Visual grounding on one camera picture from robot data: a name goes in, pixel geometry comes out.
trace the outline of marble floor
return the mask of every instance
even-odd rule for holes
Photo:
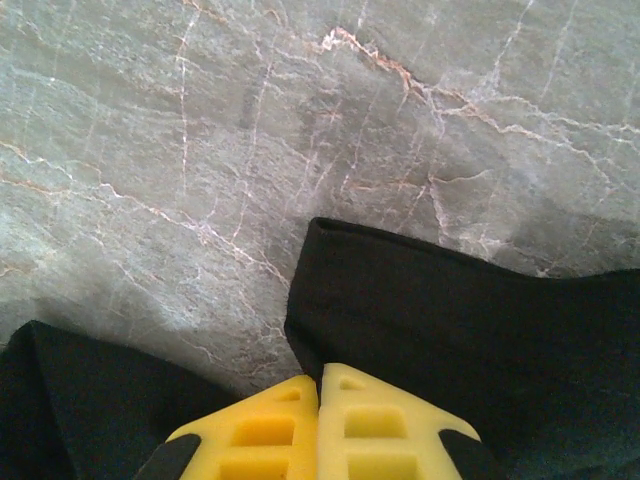
[[[38,318],[273,384],[317,215],[640,267],[635,0],[4,0],[0,52],[0,344]]]

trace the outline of gray marble surface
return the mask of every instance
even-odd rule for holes
[[[0,344],[38,318],[270,385],[316,215],[640,267],[635,0],[4,0],[0,52]]]

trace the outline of rectangular hole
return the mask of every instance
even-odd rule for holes
[[[218,480],[286,480],[287,460],[223,462]]]
[[[347,412],[346,438],[407,438],[402,411],[393,407],[358,407]]]
[[[291,418],[260,417],[243,422],[234,432],[231,446],[292,445],[295,422]]]
[[[349,455],[349,480],[422,480],[415,455]]]

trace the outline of black fabric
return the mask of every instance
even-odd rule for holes
[[[179,426],[237,400],[150,355],[30,322],[0,353],[0,478],[130,480]]]
[[[510,478],[579,478],[640,458],[638,270],[532,278],[315,219],[285,331],[316,380],[346,363],[469,421]]]

